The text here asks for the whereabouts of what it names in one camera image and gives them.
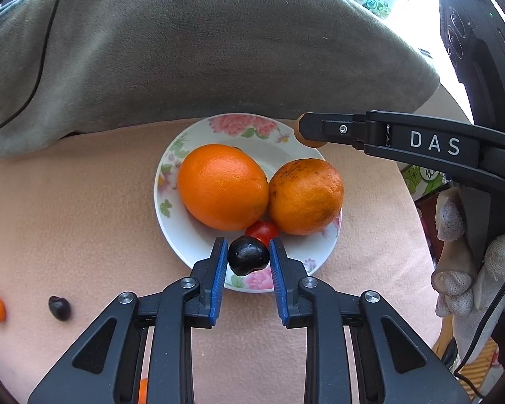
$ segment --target peach fabric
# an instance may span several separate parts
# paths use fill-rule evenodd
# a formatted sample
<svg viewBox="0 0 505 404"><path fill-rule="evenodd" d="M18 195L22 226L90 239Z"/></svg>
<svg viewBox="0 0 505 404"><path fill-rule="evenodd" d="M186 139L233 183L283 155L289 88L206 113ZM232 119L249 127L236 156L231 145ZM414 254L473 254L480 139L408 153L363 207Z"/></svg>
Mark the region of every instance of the peach fabric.
<svg viewBox="0 0 505 404"><path fill-rule="evenodd" d="M0 160L0 379L21 404L119 293L144 296L189 274L159 229L153 184L165 147L191 122L70 137ZM317 276L346 293L379 291L432 345L441 327L432 263L396 164L351 147L321 152L346 196L339 242ZM52 317L51 295L71 302L70 321ZM193 331L193 364L198 404L302 402L305 330L281 326L272 294L226 290L217 326Z"/></svg>

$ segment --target cable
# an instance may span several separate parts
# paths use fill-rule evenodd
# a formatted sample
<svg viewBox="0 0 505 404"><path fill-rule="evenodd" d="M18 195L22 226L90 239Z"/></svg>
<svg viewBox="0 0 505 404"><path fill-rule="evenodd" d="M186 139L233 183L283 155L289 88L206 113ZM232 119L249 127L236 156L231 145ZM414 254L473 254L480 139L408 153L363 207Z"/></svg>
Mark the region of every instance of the cable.
<svg viewBox="0 0 505 404"><path fill-rule="evenodd" d="M484 316L482 317L481 321L479 322L479 325L477 326L477 329L475 331L475 334L473 336L473 339L471 340L471 344L469 348L467 349L466 355L462 359L461 363L458 365L458 367L454 370L453 375L461 379L463 382L465 382L468 386L471 387L471 389L475 392L475 395L477 395L479 398L484 398L484 396L477 390L477 387L474 386L474 384L469 381L465 376L460 374L461 369L466 365L467 360L470 359L472 352L475 350L475 347L477 346L477 342L479 341L479 338L481 337L482 331L484 330L486 323L488 322L490 316L498 306L499 302L501 299L505 296L505 282L499 289L498 293L494 297L494 300L491 302L490 306L486 310Z"/></svg>
<svg viewBox="0 0 505 404"><path fill-rule="evenodd" d="M35 92L38 90L39 83L41 82L41 76L43 74L43 66L44 66L44 63L45 63L45 55L47 53L47 45L48 45L48 42L49 42L49 37L51 36L52 23L54 21L54 17L56 16L56 12L57 12L57 9L58 9L58 3L59 2L60 2L60 0L55 0L54 1L54 6L53 6L52 12L50 14L49 24L47 25L47 32L45 33L45 37L43 39L43 49L41 50L41 58L39 60L38 77L35 80L34 88L32 89L32 92L30 93L30 95L28 96L28 98L26 99L26 101L24 102L24 104L14 114L12 114L8 118L6 118L6 120L4 120L2 123L0 123L0 129L2 129L4 126L6 126L7 124L9 124L15 118L17 118L23 112L23 110L26 109L26 107L28 106L28 104L34 98Z"/></svg>

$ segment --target gray plush fabric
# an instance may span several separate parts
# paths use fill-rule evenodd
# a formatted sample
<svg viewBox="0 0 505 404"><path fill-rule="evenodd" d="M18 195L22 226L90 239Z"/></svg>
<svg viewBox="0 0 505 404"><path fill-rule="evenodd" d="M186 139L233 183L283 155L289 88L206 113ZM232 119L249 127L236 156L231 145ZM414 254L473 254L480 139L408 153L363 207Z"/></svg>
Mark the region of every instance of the gray plush fabric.
<svg viewBox="0 0 505 404"><path fill-rule="evenodd" d="M0 123L32 90L54 0L0 13ZM61 0L0 158L71 132L223 112L414 112L439 77L351 0Z"/></svg>

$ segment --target black olive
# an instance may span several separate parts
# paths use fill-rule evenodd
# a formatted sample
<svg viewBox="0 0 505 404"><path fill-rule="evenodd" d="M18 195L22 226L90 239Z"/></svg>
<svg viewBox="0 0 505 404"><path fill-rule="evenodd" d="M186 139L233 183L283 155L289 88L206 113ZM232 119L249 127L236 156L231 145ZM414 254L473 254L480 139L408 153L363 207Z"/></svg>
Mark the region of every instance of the black olive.
<svg viewBox="0 0 505 404"><path fill-rule="evenodd" d="M51 296L49 298L49 310L59 321L65 322L71 317L71 305L65 298Z"/></svg>
<svg viewBox="0 0 505 404"><path fill-rule="evenodd" d="M269 264L268 248L260 240L242 235L232 241L228 248L228 264L238 276L265 269Z"/></svg>

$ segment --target plate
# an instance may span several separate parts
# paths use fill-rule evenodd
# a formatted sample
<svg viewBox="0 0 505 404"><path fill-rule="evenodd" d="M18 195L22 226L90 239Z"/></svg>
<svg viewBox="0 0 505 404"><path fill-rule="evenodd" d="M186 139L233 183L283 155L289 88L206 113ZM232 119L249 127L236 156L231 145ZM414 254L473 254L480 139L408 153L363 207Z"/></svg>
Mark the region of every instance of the plate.
<svg viewBox="0 0 505 404"><path fill-rule="evenodd" d="M208 258L218 236L228 242L244 231L224 232L196 220L183 205L177 190L178 171L183 159L206 144L226 144L240 148L262 168L268 180L284 164L294 159L324 159L315 148L303 146L293 130L283 123L260 115L233 113L206 118L185 129L168 146L157 167L154 200L157 219L168 244L190 268ZM327 260L339 236L340 215L321 232L297 236L281 233L290 258L300 260L309 275ZM227 269L225 287L246 293L273 291L269 266L241 277Z"/></svg>

